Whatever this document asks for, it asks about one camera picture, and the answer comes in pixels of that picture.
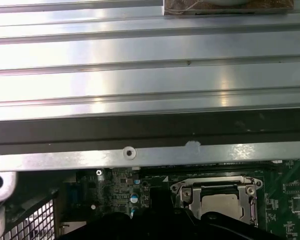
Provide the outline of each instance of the electronic component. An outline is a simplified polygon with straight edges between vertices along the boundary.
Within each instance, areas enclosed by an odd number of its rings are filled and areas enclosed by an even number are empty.
[[[292,212],[293,213],[300,213],[300,197],[292,198]]]
[[[189,178],[173,184],[181,208],[189,208],[198,219],[207,212],[257,226],[256,190],[263,183],[248,176]]]
[[[133,204],[136,204],[139,200],[139,196],[136,193],[131,194],[130,201]]]

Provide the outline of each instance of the metal frame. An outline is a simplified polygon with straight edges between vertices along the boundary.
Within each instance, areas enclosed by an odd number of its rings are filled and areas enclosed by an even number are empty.
[[[211,146],[191,141],[180,147],[132,149],[134,158],[126,156],[126,149],[0,155],[0,172],[300,159],[300,141]]]
[[[53,240],[54,226],[53,200],[49,200],[21,223],[5,232],[0,240]]]
[[[0,2],[0,121],[300,107],[300,0],[205,18],[164,17],[159,0],[26,2]]]

